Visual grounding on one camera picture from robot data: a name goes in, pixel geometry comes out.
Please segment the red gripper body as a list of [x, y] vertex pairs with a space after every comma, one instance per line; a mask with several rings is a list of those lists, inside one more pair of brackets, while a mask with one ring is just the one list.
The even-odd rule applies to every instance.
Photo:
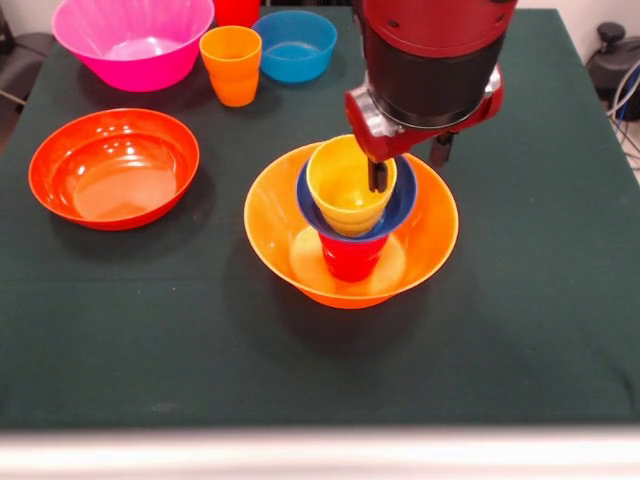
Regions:
[[345, 94], [347, 119], [363, 152], [373, 161], [384, 161], [409, 152], [411, 147], [445, 132], [455, 135], [494, 117], [502, 106], [503, 78], [495, 66], [478, 106], [469, 113], [440, 121], [435, 126], [414, 126], [384, 112], [374, 99], [368, 78]]

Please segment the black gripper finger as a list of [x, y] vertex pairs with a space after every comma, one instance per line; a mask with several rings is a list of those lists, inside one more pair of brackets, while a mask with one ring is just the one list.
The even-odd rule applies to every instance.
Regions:
[[368, 160], [368, 184], [373, 193], [384, 193], [387, 189], [388, 173], [384, 162]]
[[434, 168], [441, 168], [449, 161], [453, 142], [454, 134], [451, 132], [441, 133], [433, 138], [429, 162]]

